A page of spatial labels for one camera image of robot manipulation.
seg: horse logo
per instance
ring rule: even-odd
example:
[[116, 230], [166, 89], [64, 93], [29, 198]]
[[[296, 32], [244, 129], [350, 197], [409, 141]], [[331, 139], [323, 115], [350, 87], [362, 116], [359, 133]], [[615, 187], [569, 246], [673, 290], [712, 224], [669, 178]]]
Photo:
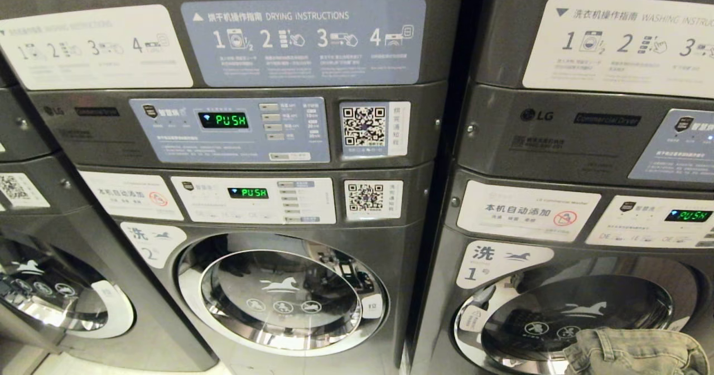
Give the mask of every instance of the horse logo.
[[270, 280], [261, 280], [261, 283], [267, 283], [268, 286], [262, 289], [268, 291], [268, 293], [294, 293], [300, 289], [293, 286], [293, 283], [297, 283], [294, 277], [290, 276], [282, 281], [282, 283], [275, 283]]
[[17, 271], [20, 273], [44, 274], [44, 271], [37, 267], [38, 263], [34, 259], [30, 259], [27, 263], [13, 262], [13, 265], [17, 265]]
[[582, 318], [596, 318], [603, 316], [600, 309], [607, 308], [607, 301], [600, 301], [592, 306], [579, 306], [578, 304], [566, 304], [566, 307], [573, 307], [568, 311], [562, 311], [565, 316], [581, 316]]
[[510, 252], [508, 252], [507, 254], [508, 254], [508, 255], [506, 256], [506, 259], [508, 259], [508, 260], [510, 260], [510, 261], [521, 261], [521, 262], [523, 262], [523, 261], [527, 261], [527, 260], [528, 260], [528, 257], [530, 257], [530, 252], [521, 253], [520, 255], [516, 255], [515, 253], [510, 253]]

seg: qr code sticker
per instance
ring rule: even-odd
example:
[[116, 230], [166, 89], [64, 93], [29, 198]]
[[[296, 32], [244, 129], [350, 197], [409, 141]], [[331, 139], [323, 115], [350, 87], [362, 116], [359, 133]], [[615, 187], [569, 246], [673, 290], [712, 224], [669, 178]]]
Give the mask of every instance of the qr code sticker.
[[347, 219], [400, 218], [402, 181], [345, 181]]
[[385, 146], [387, 108], [342, 108], [342, 137], [347, 146]]
[[0, 192], [15, 207], [48, 208], [49, 203], [22, 172], [0, 172]]

